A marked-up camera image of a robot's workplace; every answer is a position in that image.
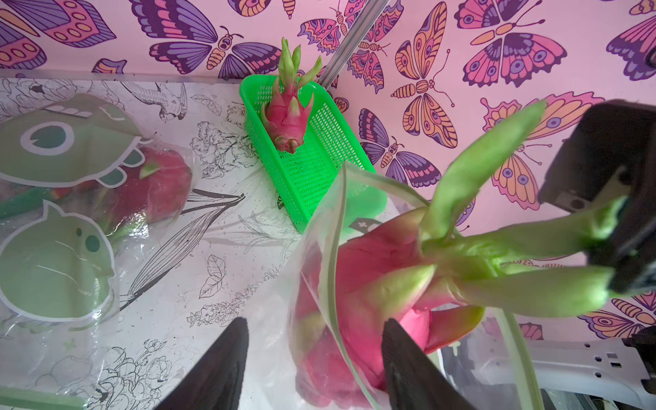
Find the pink dragon fruit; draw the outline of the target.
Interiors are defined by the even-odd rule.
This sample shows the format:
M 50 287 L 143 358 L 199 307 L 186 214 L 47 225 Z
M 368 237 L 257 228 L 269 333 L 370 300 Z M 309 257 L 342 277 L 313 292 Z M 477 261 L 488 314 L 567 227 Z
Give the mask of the pink dragon fruit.
M 299 74 L 302 51 L 297 46 L 290 50 L 289 41 L 281 39 L 282 52 L 278 65 L 278 76 L 272 87 L 272 98 L 262 106 L 262 123 L 273 145 L 278 151 L 295 154 L 304 145 L 304 136 L 309 124 L 309 116 L 314 107 L 314 97 L 303 106 L 299 92 L 305 85 L 314 81 L 323 68 L 321 57 L 314 66 L 302 75 Z
M 608 266 L 528 268 L 526 261 L 599 248 L 618 224 L 625 198 L 565 217 L 463 237 L 455 224 L 483 183 L 541 121 L 537 102 L 494 126 L 449 166 L 431 203 L 422 203 L 337 250 L 335 308 L 329 326 L 316 298 L 322 254 L 307 253 L 290 347 L 298 394 L 317 408 L 368 408 L 366 381 L 385 391 L 384 324 L 396 320 L 423 355 L 454 343 L 488 308 L 564 318 L 603 307 L 612 297 Z

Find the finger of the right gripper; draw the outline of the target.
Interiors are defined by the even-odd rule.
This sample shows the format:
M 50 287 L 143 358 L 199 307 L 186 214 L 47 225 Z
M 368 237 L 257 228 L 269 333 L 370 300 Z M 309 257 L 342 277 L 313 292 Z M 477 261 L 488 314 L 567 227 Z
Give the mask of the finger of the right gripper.
M 655 288 L 655 107 L 609 100 L 588 109 L 548 169 L 540 203 L 577 213 L 619 197 L 626 202 L 588 262 L 614 268 L 610 290 Z

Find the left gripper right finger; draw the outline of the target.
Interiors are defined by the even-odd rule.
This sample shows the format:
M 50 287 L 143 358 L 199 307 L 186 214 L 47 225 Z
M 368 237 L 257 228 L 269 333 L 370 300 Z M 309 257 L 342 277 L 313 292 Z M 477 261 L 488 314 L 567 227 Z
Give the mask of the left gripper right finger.
M 381 350 L 394 410 L 474 410 L 395 319 L 384 324 Z

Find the clear zip-top bag green seal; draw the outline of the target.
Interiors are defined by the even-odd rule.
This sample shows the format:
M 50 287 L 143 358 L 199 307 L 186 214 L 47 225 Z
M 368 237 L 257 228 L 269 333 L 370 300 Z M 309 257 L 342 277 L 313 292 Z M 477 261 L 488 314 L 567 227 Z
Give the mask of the clear zip-top bag green seal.
M 256 409 L 386 409 L 381 350 L 395 319 L 429 358 L 476 329 L 483 307 L 420 298 L 445 279 L 504 278 L 485 256 L 420 253 L 427 202 L 392 179 L 345 164 L 280 277 L 248 312 Z

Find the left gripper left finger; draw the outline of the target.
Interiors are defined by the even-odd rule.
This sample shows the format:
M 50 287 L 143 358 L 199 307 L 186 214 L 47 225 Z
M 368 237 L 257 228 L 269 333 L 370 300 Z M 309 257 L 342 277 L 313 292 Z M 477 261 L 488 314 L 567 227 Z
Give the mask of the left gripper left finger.
M 244 382 L 249 329 L 234 319 L 156 410 L 237 410 Z

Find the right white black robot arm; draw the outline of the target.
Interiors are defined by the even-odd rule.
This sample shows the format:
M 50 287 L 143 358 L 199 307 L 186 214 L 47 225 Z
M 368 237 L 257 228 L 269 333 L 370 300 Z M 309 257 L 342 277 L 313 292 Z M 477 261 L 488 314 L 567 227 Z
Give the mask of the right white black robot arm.
M 615 268 L 612 290 L 655 304 L 655 107 L 610 100 L 589 109 L 560 148 L 540 203 L 570 213 L 628 194 L 618 227 L 589 259 Z M 655 327 L 587 343 L 530 341 L 544 389 L 655 407 Z

